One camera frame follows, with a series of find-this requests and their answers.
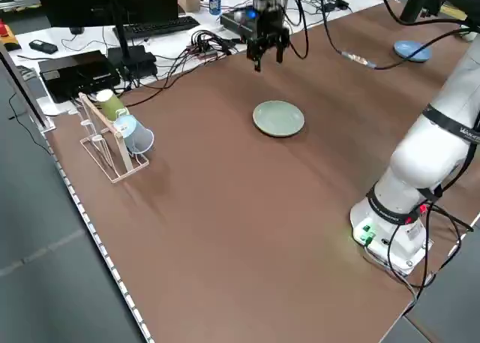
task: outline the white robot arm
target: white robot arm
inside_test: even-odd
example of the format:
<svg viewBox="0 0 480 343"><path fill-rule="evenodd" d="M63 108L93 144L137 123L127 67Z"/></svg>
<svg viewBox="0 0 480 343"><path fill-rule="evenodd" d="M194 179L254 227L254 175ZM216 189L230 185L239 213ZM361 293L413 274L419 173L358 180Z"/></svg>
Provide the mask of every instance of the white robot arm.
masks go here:
<svg viewBox="0 0 480 343"><path fill-rule="evenodd" d="M480 0L446 1L464 11L470 24L480 26ZM446 125L433 123L428 114L432 112ZM419 202L425 195L432 198L463 164L471 144L480 143L480 133L472 129L477 128L479 114L480 36L400 142L387 171L350 212L354 239L362 245L367 242L369 250L385 262L390 260L403 275L413 271L431 245L417 214ZM463 136L450 132L448 125L461 129Z"/></svg>

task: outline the gray floor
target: gray floor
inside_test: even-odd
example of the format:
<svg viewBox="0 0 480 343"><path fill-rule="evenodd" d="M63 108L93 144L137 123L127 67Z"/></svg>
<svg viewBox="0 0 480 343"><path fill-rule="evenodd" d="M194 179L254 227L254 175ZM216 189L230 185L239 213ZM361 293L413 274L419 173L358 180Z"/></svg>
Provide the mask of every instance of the gray floor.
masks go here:
<svg viewBox="0 0 480 343"><path fill-rule="evenodd" d="M48 154L0 77L0 341L141 342ZM23 107L14 98L19 113ZM37 142L26 115L20 118Z"/></svg>

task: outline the cable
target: cable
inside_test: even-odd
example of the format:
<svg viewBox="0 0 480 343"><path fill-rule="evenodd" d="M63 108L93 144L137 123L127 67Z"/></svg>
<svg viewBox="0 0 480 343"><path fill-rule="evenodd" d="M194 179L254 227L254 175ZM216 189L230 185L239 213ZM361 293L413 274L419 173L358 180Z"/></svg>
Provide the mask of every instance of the cable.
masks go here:
<svg viewBox="0 0 480 343"><path fill-rule="evenodd" d="M325 5L325 0L320 0L320 2L322 3L322 5ZM337 52L340 55L343 55L341 50L339 50L335 46L335 44L333 44L332 37L330 35L329 25L327 23L328 20L327 20L327 16L326 16L326 13L325 13L325 9L320 9L320 11L322 12L323 27L325 28L325 33L327 34L328 42L330 43L331 47L334 49L335 52Z"/></svg>
<svg viewBox="0 0 480 343"><path fill-rule="evenodd" d="M480 130L480 113L477 115L476 119L475 119L475 122L473 123L473 129L475 131L478 131ZM462 175L465 174L465 172L467 171L467 169L469 168L469 166L471 165L474 157L475 157L475 153L477 151L477 145L476 144L473 144L471 143L470 144L470 147L468 148L468 152L466 154L466 157L465 157L465 161L463 162L462 164L462 168L459 170L458 174L455 176L455 178L453 178L444 188L443 188L443 191L447 191L450 187L453 186L453 184L455 184L459 178L462 177Z"/></svg>
<svg viewBox="0 0 480 343"><path fill-rule="evenodd" d="M24 58L24 59L28 59L28 60L53 60L53 58L30 58L28 56L21 56L20 54L17 56L19 58Z"/></svg>
<svg viewBox="0 0 480 343"><path fill-rule="evenodd" d="M305 18L305 12L303 11L303 5L300 0L294 0L295 3L297 4L298 11L300 12L300 20L303 20L303 30L305 34L305 54L301 56L297 49L294 47L293 43L290 41L290 46L292 47L293 52L295 53L296 56L298 56L300 59L306 59L308 57L308 50L310 49L310 43L308 41L308 27L307 27L307 20Z"/></svg>
<svg viewBox="0 0 480 343"><path fill-rule="evenodd" d="M200 65L197 65L196 67L190 69L189 71L186 71L184 72L183 69L185 68L185 64L188 62L188 54L185 55L185 52L187 50L184 50L184 52L182 52L180 54L180 56L178 56L177 60L180 59L180 62L177 64L177 65L173 65L172 66L172 69L170 69L170 71L168 72L168 75L165 79L165 82L163 84L163 87L161 88L156 88L157 91L155 93L153 93L152 95L148 96L147 98L145 99L142 99L141 101L137 101L136 103L133 103L133 104L129 104L127 105L126 107L135 107L136 105L140 105L140 104L143 104L145 103L146 101L149 101L150 99L152 99L153 97L157 96L158 94L160 94L163 90L166 90L166 89L169 89L173 86L173 84L175 84L179 79L181 79L182 77L184 77L185 75L187 74L190 74L192 73L193 71L195 71L197 68L201 67L201 66L205 66L209 63L212 63L212 62L216 62L219 58L221 58L221 56L216 56L214 59L211 59L211 60L208 60L208 61L205 61L203 62L203 64L200 64ZM168 84L169 82L169 79L172 77L172 75L175 73L175 71L177 70L177 68L179 66L182 66L182 72L170 83Z"/></svg>
<svg viewBox="0 0 480 343"><path fill-rule="evenodd" d="M42 146L41 144L39 144L35 141L35 138L33 138L33 134L30 132L30 130L26 126L24 126L23 123L18 119L17 112L15 111L14 106L12 105L12 99L15 97L15 95L17 95L17 94L13 93L13 95L8 99L8 105L10 105L10 108L12 109L12 112L13 112L13 115L15 116L16 122L24 127L24 129L28 132L28 135L30 135L31 141L33 143L35 143L36 145L41 147L48 155L51 155L50 152L44 146Z"/></svg>
<svg viewBox="0 0 480 343"><path fill-rule="evenodd" d="M406 56L405 58L402 58L402 60L400 60L399 62L396 62L396 63L392 63L390 65L386 65L386 66L383 66L383 67L373 67L374 70L376 71L386 71L388 69L392 69L392 68L396 68L398 65L401 65L403 64L404 62L408 62L412 57L414 57L415 55L417 55L418 53L420 53L422 50L424 49L427 49L430 45L433 45L435 44L437 41L441 41L443 38L447 38L449 37L450 35L454 35L454 34L457 34L457 33L462 33L462 32L471 32L472 29L470 28L462 28L462 29L455 29L455 30L451 30L450 32L446 32L442 35L439 35L438 37L432 39L431 41L429 41L428 43L422 45L421 47L419 47L415 52L409 54L408 56Z"/></svg>
<svg viewBox="0 0 480 343"><path fill-rule="evenodd" d="M413 23L404 22L403 20L401 20L395 15L392 8L390 7L388 0L383 0L383 3L385 4L390 16L395 20L395 22L397 22L398 24L401 24L402 26L425 26L427 24L435 24L435 23L454 23L454 24L468 26L468 22L464 20L459 20L459 19L431 19L431 20L422 20L422 21L413 22Z"/></svg>
<svg viewBox="0 0 480 343"><path fill-rule="evenodd" d="M67 46L65 45L64 41L74 41L74 39L71 39L71 40L62 39L62 40L61 40L61 45L63 45L65 48L67 48L67 49L69 49L69 50L73 50L74 52L81 52L82 50L86 49L87 47L90 46L90 44L93 44L93 43L105 44L105 46L111 46L111 47L118 47L118 45L110 44L110 43L107 43L107 42L105 42L105 41L89 41L83 48L76 49L76 48L67 47Z"/></svg>
<svg viewBox="0 0 480 343"><path fill-rule="evenodd" d="M322 3L322 5L325 4L325 0L320 0L320 2ZM385 0L385 5L387 5L387 8L389 9L389 11L391 11L391 8L390 6L388 5L388 2ZM325 33L327 34L327 38L328 38L328 42L330 43L331 47L333 48L333 50L338 53L339 55L343 56L344 58L347 58L349 60L352 60L354 62L357 62L359 64L362 64L364 65L365 67L367 68L371 68L371 69L374 69L376 71L385 71L385 70L388 70L388 69L392 69L392 68L395 68L397 67L398 65L400 64L403 64L404 62L408 62L413 56L415 56L416 54L420 53L423 49L426 49L428 48L430 45L432 44L435 44L437 41L443 39L443 38L446 38L450 35L453 35L453 34L457 34L457 33L461 33L461 32L471 32L472 31L472 28L463 28L463 29L455 29L455 30L452 30L450 32L447 32L445 34L442 34L440 35L439 37L436 37L434 39L432 39L431 41L429 41L428 43L424 44L423 46L421 46L420 48L418 48L414 53L410 54L409 56L403 58L402 60L400 60L399 62L395 62L393 64L390 64L390 65L386 65L386 66L383 66L383 67L378 67L375 63L373 62L370 62L368 61L367 59L365 58L362 58L361 56L357 56L355 54L352 54L352 53L348 53L348 52L344 52L342 50L339 50L335 44L333 43L333 40L332 40L332 37L330 35L330 31L329 31L329 25L328 25L328 20L326 18L326 13L325 13L325 10L324 9L321 9L322 11L322 17L323 17L323 26L325 28ZM413 24L413 23L409 23L409 25L413 24L413 25L424 25L425 23L452 23L451 21L447 20L446 22L445 21L442 21L442 22L439 22L438 20L428 20L428 21L424 21L424 22L418 22L418 24Z"/></svg>
<svg viewBox="0 0 480 343"><path fill-rule="evenodd" d="M373 260L376 264L378 264L379 266L381 266L386 272L390 273L392 275L392 270L389 268L388 265L385 264L385 262L381 261L379 258L377 258L373 253L371 253L369 250L368 250L368 245L365 245L364 246L364 250L365 250L365 253L367 253L368 257ZM398 278L400 279L400 281L403 283L403 285L405 285L405 287L409 290L409 292L412 294L412 302L410 302L409 304L409 307L410 306L414 306L415 304L417 304L417 294L415 292L415 289L413 288L413 286L404 278L402 277L401 275L398 276Z"/></svg>

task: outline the black keyboard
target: black keyboard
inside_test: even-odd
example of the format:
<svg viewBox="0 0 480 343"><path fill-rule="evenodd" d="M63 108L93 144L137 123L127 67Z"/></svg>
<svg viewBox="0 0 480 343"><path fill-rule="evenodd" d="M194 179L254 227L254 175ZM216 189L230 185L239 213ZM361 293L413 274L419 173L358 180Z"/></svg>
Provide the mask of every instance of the black keyboard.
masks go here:
<svg viewBox="0 0 480 343"><path fill-rule="evenodd" d="M183 30L195 28L199 25L200 23L198 23L194 18L185 16L162 23L132 24L130 26L125 26L124 30L125 38L129 40L181 32ZM113 31L118 38L119 35L117 34L115 28L113 28Z"/></svg>

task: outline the table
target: table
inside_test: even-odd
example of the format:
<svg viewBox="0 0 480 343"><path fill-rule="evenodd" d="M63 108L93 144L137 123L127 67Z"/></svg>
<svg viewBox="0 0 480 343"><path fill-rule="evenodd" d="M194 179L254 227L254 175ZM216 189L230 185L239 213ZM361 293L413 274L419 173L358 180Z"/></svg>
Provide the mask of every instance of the table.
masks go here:
<svg viewBox="0 0 480 343"><path fill-rule="evenodd" d="M384 64L396 40L452 28L404 28L384 9L335 20L332 37ZM269 52L258 74L244 55L222 59L132 108L156 143L151 166L117 185L81 148L76 117L57 117L47 138L156 341L370 343L410 295L365 261L348 213L467 47L447 38L425 65L369 71L333 53L316 27L304 61L288 50L278 65ZM136 89L125 103L150 94ZM251 113L269 99L296 104L304 130L285 140L258 132ZM442 199L466 221L478 212L479 169ZM455 235L436 217L431 237L435 269Z"/></svg>
<svg viewBox="0 0 480 343"><path fill-rule="evenodd" d="M352 11L360 11L365 8L369 8L371 6L380 4L382 0L346 0L350 3L350 7ZM222 0L222 5L224 6L241 6L245 5L251 0ZM290 2L289 8L293 8L293 2ZM312 7L305 6L306 11L312 11ZM330 14L329 19L334 20L338 17L342 17L344 15L349 14L349 11L336 11ZM288 10L289 16L291 16L293 21L297 21L299 18L299 14L297 11ZM228 32L223 29L220 25L220 21L217 17L212 16L209 13L207 8L201 8L199 13L190 14L193 16L201 25L195 29L191 29L190 31L186 32L178 32L172 35L161 36L161 37L153 37L148 40L147 43L143 43L143 40L137 40L135 44L144 44L145 49L155 55L160 56L169 56L169 57L176 57L188 44L190 40L190 36L193 34L194 31L199 29L207 29L212 32L219 34L224 38L237 38L238 36L233 34L232 32ZM321 20L320 15L310 15L307 14L307 21L308 24L315 25L315 22ZM300 30L301 27L293 27L293 31L297 32ZM39 71L38 68L38 61L29 61L27 59L22 59L18 57L18 55L28 56L30 58L40 58L45 57L46 55L40 53L36 50L32 50L29 47L29 42L39 39L41 41L46 41L55 44L58 47L58 52L48 56L50 58L58 58L62 56L70 56L73 54L85 53L92 50L100 50L103 54L107 53L106 45L109 47L111 46L118 46L118 41L113 34L112 26L106 27L92 27L92 28L85 28L85 32L82 35L77 36L74 41L68 42L64 41L64 45L70 47L75 50L80 50L79 52L69 50L64 47L62 44L62 39L70 40L72 39L73 35L70 33L69 29L66 28L50 28L44 29L36 32L30 32L26 34L17 35L17 39L22 46L22 50L17 50L11 52L12 59L16 65L24 65L28 68L33 68L36 71ZM97 41L96 43L88 45L85 47L89 42ZM246 49L245 45L238 45L238 50L243 51ZM165 74L172 64L171 60L167 59L157 59L157 65L160 67L158 68L158 75L161 76ZM192 61L188 62L185 65L185 70L194 68L200 64L197 59L193 59ZM151 83L155 79L153 77L147 78L142 80L143 84ZM64 113L74 106L71 102L65 102L63 104L55 104L50 96L41 98L38 100L40 107L42 108L43 112L49 116L56 116L60 113Z"/></svg>

